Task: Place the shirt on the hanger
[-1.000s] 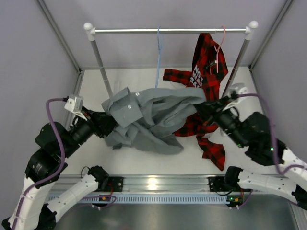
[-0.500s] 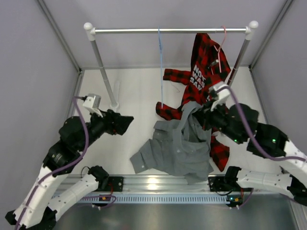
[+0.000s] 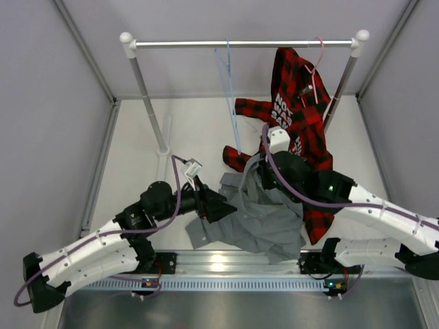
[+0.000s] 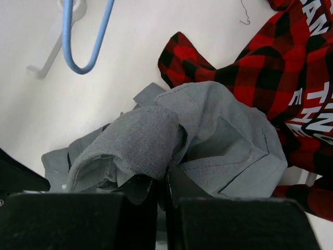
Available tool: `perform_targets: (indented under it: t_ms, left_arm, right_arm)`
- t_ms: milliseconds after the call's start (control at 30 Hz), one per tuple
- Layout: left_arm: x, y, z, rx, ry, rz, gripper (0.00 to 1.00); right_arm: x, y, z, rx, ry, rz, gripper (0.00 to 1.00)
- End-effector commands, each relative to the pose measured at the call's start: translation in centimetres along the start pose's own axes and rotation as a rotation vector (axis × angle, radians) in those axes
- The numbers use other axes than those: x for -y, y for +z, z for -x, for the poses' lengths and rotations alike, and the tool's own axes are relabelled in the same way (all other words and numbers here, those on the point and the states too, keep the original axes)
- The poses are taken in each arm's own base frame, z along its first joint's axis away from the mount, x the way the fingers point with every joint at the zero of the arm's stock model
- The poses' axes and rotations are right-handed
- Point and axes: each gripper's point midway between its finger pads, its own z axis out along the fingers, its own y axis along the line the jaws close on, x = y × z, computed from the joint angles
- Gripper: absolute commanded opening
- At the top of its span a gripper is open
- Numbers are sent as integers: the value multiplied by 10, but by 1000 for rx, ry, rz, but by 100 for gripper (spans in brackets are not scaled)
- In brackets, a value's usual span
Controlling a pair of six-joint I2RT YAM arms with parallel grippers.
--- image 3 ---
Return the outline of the light blue wire hanger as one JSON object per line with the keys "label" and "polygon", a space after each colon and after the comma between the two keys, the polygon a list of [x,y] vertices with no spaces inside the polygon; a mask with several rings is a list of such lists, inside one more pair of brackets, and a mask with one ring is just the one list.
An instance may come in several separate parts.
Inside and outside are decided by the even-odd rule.
{"label": "light blue wire hanger", "polygon": [[226,57],[219,48],[214,49],[215,60],[218,68],[219,78],[222,84],[222,90],[226,99],[230,122],[233,129],[235,146],[238,154],[241,154],[241,138],[237,122],[235,109],[235,91],[233,88],[233,77],[230,63],[230,41],[226,39]]}

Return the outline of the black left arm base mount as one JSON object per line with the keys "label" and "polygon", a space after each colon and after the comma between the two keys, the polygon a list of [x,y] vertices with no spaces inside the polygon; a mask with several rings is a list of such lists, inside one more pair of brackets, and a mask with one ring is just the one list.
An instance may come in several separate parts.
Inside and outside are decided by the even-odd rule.
{"label": "black left arm base mount", "polygon": [[176,273],[177,253],[158,252],[156,259],[150,267],[149,273],[174,275]]}

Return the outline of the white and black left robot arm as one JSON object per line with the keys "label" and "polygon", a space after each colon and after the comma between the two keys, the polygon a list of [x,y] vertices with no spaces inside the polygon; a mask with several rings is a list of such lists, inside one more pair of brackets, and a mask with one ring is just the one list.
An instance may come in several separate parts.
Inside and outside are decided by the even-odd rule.
{"label": "white and black left robot arm", "polygon": [[34,313],[43,313],[93,282],[121,273],[150,272],[156,252],[148,238],[159,231],[159,221],[169,223],[179,215],[195,212],[214,223],[236,210],[226,197],[201,182],[180,191],[172,191],[164,181],[154,182],[138,202],[96,231],[54,252],[25,256],[28,304]]}

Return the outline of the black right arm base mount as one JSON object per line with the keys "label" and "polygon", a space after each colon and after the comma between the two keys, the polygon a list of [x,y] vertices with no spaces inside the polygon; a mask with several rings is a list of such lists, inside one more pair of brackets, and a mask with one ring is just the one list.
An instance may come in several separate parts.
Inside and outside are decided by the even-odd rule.
{"label": "black right arm base mount", "polygon": [[331,267],[322,261],[320,252],[301,253],[298,265],[301,274],[328,275],[333,273]]}

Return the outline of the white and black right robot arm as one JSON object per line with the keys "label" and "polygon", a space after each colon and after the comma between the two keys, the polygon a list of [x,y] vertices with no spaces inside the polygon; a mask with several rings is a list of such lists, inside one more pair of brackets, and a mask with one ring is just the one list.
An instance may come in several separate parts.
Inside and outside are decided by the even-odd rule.
{"label": "white and black right robot arm", "polygon": [[380,239],[329,238],[319,256],[328,272],[340,267],[398,267],[418,278],[438,279],[438,219],[406,210],[334,170],[312,169],[287,151],[263,153],[262,183],[305,208],[356,221]]}

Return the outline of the grey button shirt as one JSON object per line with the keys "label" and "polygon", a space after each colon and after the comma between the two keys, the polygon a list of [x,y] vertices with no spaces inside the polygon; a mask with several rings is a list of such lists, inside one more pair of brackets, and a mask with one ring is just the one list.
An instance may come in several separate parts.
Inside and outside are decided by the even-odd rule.
{"label": "grey button shirt", "polygon": [[300,258],[304,210],[276,188],[263,188],[257,172],[263,161],[249,159],[242,173],[225,173],[218,193],[237,210],[214,223],[194,219],[185,230],[195,249],[222,242],[263,253],[271,265]]}

